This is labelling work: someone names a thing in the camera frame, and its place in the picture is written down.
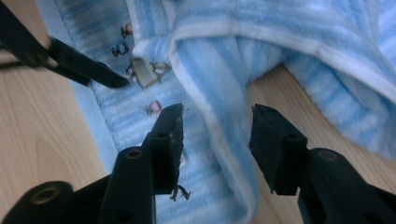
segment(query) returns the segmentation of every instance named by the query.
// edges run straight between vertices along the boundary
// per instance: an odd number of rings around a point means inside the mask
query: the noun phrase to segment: wooden surface
[[[4,0],[46,43],[34,1]],[[0,62],[9,57],[0,54]],[[363,178],[396,193],[396,162],[382,159],[340,136],[321,116],[289,72],[278,67],[248,86],[248,105],[279,110],[309,139],[309,147],[344,154]],[[0,71],[0,219],[22,194],[40,183],[63,180],[79,189],[105,173],[68,81],[45,70]],[[260,208],[253,223],[302,223],[296,197],[271,195],[258,171]]]

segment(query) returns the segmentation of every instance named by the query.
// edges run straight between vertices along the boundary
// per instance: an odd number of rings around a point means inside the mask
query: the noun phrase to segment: light blue blanket
[[[172,66],[146,89],[72,83],[108,172],[151,129],[150,105],[184,104],[179,182],[191,198],[157,197],[159,223],[253,218],[246,85],[279,63],[342,135],[396,158],[394,0],[36,1],[50,35],[121,75],[133,57]]]

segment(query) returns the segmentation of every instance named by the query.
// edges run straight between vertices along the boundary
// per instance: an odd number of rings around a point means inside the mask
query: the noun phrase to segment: small printed figure
[[[121,27],[121,35],[125,38],[127,35],[132,35],[132,24],[129,22],[125,25],[125,28]]]
[[[134,70],[134,63],[132,60],[130,61],[129,66],[125,69],[125,75],[127,75],[133,83],[137,82],[137,73]]]
[[[115,48],[111,48],[111,52],[113,53],[114,57],[118,57],[119,55],[121,55],[122,57],[124,56],[124,54],[129,52],[129,47],[128,45],[124,42],[124,43],[120,43],[118,44]]]
[[[175,188],[173,190],[173,193],[172,193],[172,196],[170,197],[170,199],[172,199],[174,202],[176,201],[177,193],[178,193],[179,189],[181,190],[181,197],[184,197],[184,198],[186,198],[186,200],[188,200],[190,198],[191,192],[188,193],[183,187],[181,187],[181,185],[176,185],[175,186]]]
[[[154,73],[155,75],[157,75],[158,77],[163,76],[163,74],[169,72],[172,69],[171,65],[169,65],[167,63],[151,62],[151,63],[149,63],[149,66],[150,66],[151,72]]]
[[[146,106],[146,112],[148,113],[148,115],[155,114],[158,116],[162,110],[163,110],[163,107],[161,106],[161,104],[158,100],[155,100],[155,101],[151,102],[151,104]]]

